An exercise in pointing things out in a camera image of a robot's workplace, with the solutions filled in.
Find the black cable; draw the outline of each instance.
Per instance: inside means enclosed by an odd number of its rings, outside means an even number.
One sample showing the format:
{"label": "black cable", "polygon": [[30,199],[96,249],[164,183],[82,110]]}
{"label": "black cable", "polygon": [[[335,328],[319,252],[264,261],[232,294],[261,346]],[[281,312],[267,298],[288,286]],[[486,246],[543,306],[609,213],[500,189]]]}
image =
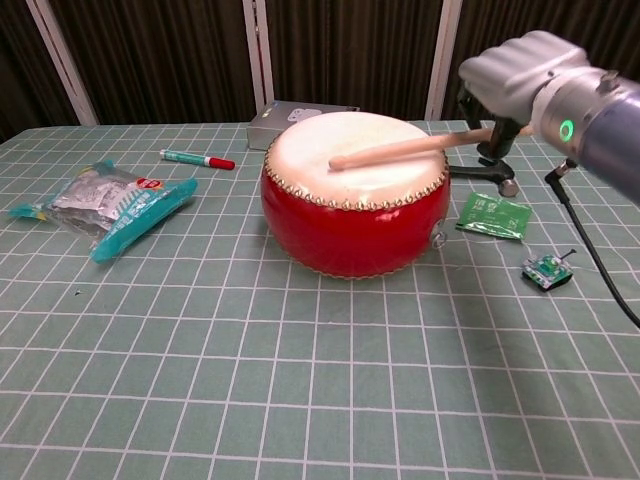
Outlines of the black cable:
{"label": "black cable", "polygon": [[[569,164],[568,168],[575,168],[575,167],[574,165]],[[614,300],[620,306],[620,308],[625,313],[625,315],[629,318],[629,320],[631,320],[635,324],[635,326],[640,329],[640,318],[638,318],[638,316],[633,312],[633,310],[631,310],[631,307],[627,305],[627,302],[625,302],[625,300],[622,298],[622,295],[620,295],[620,292],[616,288],[616,285],[613,282],[611,276],[609,275],[609,272],[607,272],[606,267],[602,263],[602,260],[600,259],[600,255],[598,255],[598,252],[596,251],[596,248],[594,247],[593,242],[587,235],[587,232],[582,226],[582,223],[580,222],[580,219],[578,218],[576,211],[571,205],[569,196],[566,194],[562,184],[560,183],[561,178],[562,176],[560,175],[560,173],[558,173],[557,170],[554,170],[545,177],[545,180],[551,186],[551,189],[554,191],[554,193],[558,197],[558,200],[560,201],[560,203],[562,203],[564,207],[567,209],[567,212],[569,213],[569,217],[571,217],[571,220],[573,221],[573,224],[576,227],[576,230],[580,234],[580,237],[582,238],[582,241],[584,242],[585,247],[587,247],[587,250],[591,254],[591,258],[593,259],[593,262],[596,264],[596,267],[598,267],[598,271],[600,272],[600,275],[602,276],[604,283],[609,288],[611,295],[613,295]]]}

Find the green sachet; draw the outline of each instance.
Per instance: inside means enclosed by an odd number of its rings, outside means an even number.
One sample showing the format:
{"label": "green sachet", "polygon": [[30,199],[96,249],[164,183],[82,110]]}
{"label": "green sachet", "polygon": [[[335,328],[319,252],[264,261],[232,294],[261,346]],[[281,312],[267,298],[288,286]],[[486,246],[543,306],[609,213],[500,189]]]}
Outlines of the green sachet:
{"label": "green sachet", "polygon": [[531,212],[531,208],[526,205],[473,192],[462,210],[456,228],[522,240]]}

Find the marker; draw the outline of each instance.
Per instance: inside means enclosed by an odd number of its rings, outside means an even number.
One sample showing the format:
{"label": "marker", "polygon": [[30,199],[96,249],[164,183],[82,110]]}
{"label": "marker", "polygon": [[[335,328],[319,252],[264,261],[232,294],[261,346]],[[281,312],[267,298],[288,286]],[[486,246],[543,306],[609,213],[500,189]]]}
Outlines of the marker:
{"label": "marker", "polygon": [[217,157],[207,157],[205,155],[194,155],[193,153],[174,152],[172,150],[160,150],[160,157],[172,162],[189,163],[191,165],[201,165],[203,167],[221,168],[223,170],[233,170],[236,166],[231,160]]}

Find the drum ring handle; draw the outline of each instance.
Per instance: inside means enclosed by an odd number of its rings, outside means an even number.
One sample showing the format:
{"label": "drum ring handle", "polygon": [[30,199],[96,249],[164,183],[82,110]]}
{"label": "drum ring handle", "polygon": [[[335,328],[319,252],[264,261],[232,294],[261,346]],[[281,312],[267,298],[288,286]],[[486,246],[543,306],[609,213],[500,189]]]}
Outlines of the drum ring handle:
{"label": "drum ring handle", "polygon": [[436,223],[431,231],[431,247],[435,250],[441,249],[447,243],[447,233],[442,229],[444,219]]}

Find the wooden drumstick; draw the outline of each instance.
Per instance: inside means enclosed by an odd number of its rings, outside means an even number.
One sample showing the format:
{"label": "wooden drumstick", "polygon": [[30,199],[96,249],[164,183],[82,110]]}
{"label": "wooden drumstick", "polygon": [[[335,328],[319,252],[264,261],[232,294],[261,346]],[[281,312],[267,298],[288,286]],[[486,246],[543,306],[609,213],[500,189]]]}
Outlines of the wooden drumstick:
{"label": "wooden drumstick", "polygon": [[[492,128],[479,128],[467,132],[454,132],[433,137],[418,138],[405,142],[396,142],[379,147],[367,148],[351,155],[337,155],[329,160],[331,170],[344,170],[347,168],[364,167],[402,160],[403,155],[428,152],[431,150],[444,150],[445,148],[459,147],[489,141]],[[533,128],[526,126],[518,135],[533,135]]]}

